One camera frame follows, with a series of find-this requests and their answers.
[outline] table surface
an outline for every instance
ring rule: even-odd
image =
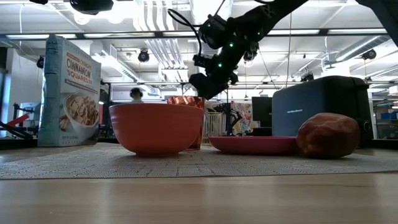
[[[78,150],[0,151],[0,164]],[[395,157],[398,152],[362,150]],[[0,181],[1,223],[398,223],[398,173]]]

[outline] cereal bowl image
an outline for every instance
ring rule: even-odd
[[[81,92],[71,93],[63,102],[63,109],[70,124],[82,141],[94,135],[98,125],[96,101]]]

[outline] person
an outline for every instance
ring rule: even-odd
[[[131,103],[144,103],[141,98],[142,98],[142,92],[139,88],[133,88],[130,91],[130,96],[132,98]]]

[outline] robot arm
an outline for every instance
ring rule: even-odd
[[[220,16],[209,15],[199,28],[199,36],[212,49],[221,47],[218,55],[194,56],[195,65],[205,68],[206,75],[193,74],[190,83],[198,90],[198,95],[207,100],[234,85],[238,76],[233,73],[242,57],[253,59],[259,49],[258,42],[285,16],[308,0],[275,0],[251,9],[244,15],[227,21]],[[398,44],[398,0],[357,0],[370,7],[387,33]]]

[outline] woven placemat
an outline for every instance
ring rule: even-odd
[[[353,154],[340,160],[238,156],[205,147],[173,158],[139,158],[117,144],[8,162],[0,179],[257,176],[397,171],[398,160]]]

